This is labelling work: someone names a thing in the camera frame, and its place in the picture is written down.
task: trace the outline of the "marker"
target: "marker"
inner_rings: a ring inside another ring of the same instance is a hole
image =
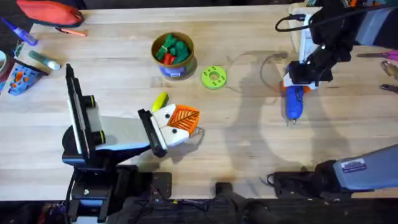
[[[19,38],[27,42],[31,46],[35,46],[38,42],[36,38],[34,38],[32,35],[30,35],[28,32],[24,31],[23,29],[16,27],[14,24],[8,22],[5,20],[3,17],[1,18],[2,22],[5,23],[5,25],[8,26]]]
[[[55,29],[58,30],[59,32],[63,32],[64,34],[74,34],[74,35],[79,35],[79,36],[82,36],[82,37],[87,37],[87,34],[84,34],[82,32],[77,32],[77,31],[74,31],[74,30],[58,28],[58,27],[56,27]]]

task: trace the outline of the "orange and blue object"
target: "orange and blue object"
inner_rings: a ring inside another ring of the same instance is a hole
[[[20,95],[29,89],[39,79],[38,71],[27,68],[23,65],[17,65],[11,74],[9,94]]]

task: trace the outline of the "pen holder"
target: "pen holder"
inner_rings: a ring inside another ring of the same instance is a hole
[[[161,46],[164,44],[165,39],[169,34],[170,32],[162,34],[161,36],[155,39],[151,48],[152,58],[155,60],[155,63],[158,65],[160,72],[162,72],[162,74],[166,78],[171,80],[181,80],[184,77],[186,77],[187,74],[189,74],[194,68],[195,58],[193,56],[193,42],[191,38],[189,38],[189,36],[186,34],[180,32],[171,32],[173,37],[176,37],[178,40],[184,41],[186,43],[190,55],[187,57],[187,59],[185,59],[181,63],[175,65],[165,65],[155,58],[155,54],[159,50],[159,48],[161,48]]]

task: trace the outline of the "black mount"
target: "black mount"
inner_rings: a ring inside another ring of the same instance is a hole
[[[333,169],[335,162],[322,162],[314,172],[275,172],[268,178],[273,178],[277,198],[309,198],[330,202],[349,200],[354,192],[341,187]]]

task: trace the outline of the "blue object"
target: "blue object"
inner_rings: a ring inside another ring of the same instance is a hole
[[[303,86],[289,86],[286,88],[286,117],[295,121],[303,113]]]
[[[17,65],[12,71],[10,89],[8,93],[11,95],[20,95],[40,78],[39,72],[27,68],[23,65]]]
[[[36,38],[34,38],[32,35],[30,35],[28,32],[24,31],[21,28],[18,28],[5,20],[3,17],[1,18],[2,22],[5,23],[19,38],[27,42],[31,46],[35,46],[38,42]]]
[[[186,65],[177,68],[167,68],[166,66],[160,66],[159,69],[162,74],[169,78],[180,78],[184,77],[186,74],[190,73],[193,67],[193,60],[188,62]]]

